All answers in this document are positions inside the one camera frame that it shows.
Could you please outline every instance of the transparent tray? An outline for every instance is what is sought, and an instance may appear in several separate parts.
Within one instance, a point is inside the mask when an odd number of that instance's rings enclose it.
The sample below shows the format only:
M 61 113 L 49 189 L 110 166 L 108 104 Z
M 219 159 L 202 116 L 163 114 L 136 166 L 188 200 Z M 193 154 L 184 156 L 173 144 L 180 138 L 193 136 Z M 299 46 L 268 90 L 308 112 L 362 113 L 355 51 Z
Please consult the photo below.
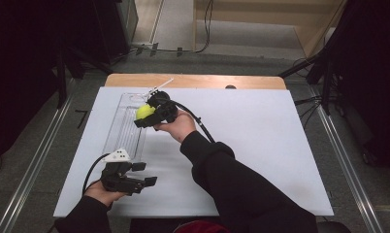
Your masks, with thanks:
M 133 94 L 122 94 L 103 154 L 111 153 L 118 149 L 126 149 L 133 161 L 141 161 L 146 128 L 138 128 L 134 120 L 138 108 L 145 101 L 144 99 L 133 100 L 132 97 Z

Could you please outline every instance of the white paper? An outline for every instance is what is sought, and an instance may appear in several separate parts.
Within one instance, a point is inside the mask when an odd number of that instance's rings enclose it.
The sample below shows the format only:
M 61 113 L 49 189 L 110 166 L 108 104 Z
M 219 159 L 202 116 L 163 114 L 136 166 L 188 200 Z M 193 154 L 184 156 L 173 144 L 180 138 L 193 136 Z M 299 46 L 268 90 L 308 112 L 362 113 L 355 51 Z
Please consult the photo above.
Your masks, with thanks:
M 171 99 L 202 118 L 213 138 L 230 146 L 241 163 L 272 182 L 316 216 L 332 216 L 309 143 L 288 90 L 164 88 Z M 122 93 L 148 88 L 101 87 L 54 216 L 66 216 L 81 198 L 81 187 L 105 145 Z M 146 169 L 129 173 L 158 177 L 155 186 L 115 202 L 110 215 L 129 217 L 216 216 L 212 198 L 191 177 L 191 163 L 168 133 L 146 131 Z M 104 164 L 94 169 L 99 179 Z

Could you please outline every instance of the tennis ball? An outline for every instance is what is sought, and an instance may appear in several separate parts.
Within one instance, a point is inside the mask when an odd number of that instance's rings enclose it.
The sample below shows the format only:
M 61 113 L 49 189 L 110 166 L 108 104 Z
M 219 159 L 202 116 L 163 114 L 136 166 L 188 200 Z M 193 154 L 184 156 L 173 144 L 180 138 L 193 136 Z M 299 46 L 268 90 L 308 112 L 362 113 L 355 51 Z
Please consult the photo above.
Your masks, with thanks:
M 136 119 L 142 119 L 145 118 L 155 112 L 155 108 L 151 107 L 150 105 L 146 104 L 141 106 L 136 113 L 135 118 Z

